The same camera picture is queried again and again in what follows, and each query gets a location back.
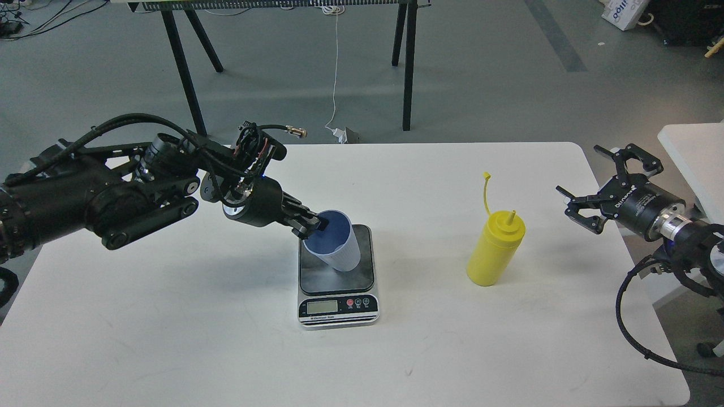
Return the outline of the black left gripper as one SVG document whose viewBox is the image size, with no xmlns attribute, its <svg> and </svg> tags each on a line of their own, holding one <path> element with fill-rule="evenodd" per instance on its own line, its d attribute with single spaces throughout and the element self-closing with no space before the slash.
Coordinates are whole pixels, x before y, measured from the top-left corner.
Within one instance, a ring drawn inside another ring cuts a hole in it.
<svg viewBox="0 0 724 407">
<path fill-rule="evenodd" d="M 222 206 L 224 215 L 254 227 L 266 227 L 271 223 L 290 226 L 292 233 L 306 240 L 316 232 L 324 231 L 329 220 L 304 206 L 297 198 L 285 193 L 280 184 L 269 177 L 262 177 L 252 185 L 243 206 Z"/>
</svg>

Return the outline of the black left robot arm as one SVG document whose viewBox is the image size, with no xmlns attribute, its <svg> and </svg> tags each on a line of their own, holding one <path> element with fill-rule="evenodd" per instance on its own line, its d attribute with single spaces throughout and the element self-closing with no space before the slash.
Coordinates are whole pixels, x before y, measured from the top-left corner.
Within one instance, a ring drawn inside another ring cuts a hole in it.
<svg viewBox="0 0 724 407">
<path fill-rule="evenodd" d="M 116 250 L 191 216 L 195 193 L 243 224 L 279 223 L 301 240 L 326 230 L 327 219 L 266 177 L 269 163 L 287 154 L 270 129 L 306 136 L 289 125 L 246 122 L 224 146 L 160 116 L 132 113 L 75 142 L 60 139 L 31 159 L 30 170 L 2 183 L 2 262 L 82 229 Z"/>
</svg>

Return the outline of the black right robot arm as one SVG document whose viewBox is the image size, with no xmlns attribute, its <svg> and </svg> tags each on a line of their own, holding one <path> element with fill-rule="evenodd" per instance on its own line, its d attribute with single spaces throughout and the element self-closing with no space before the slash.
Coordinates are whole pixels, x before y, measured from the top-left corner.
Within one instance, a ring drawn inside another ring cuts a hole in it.
<svg viewBox="0 0 724 407">
<path fill-rule="evenodd" d="M 607 220 L 613 220 L 647 242 L 662 243 L 626 273 L 618 289 L 615 316 L 621 334 L 646 359 L 680 371 L 721 377 L 721 369 L 688 366 L 641 345 L 625 327 L 622 300 L 635 276 L 654 266 L 671 273 L 693 293 L 722 298 L 722 225 L 688 218 L 685 201 L 650 180 L 663 171 L 663 165 L 641 147 L 594 146 L 594 150 L 614 163 L 616 173 L 594 195 L 574 196 L 557 187 L 568 198 L 564 214 L 596 235 L 603 232 Z"/>
</svg>

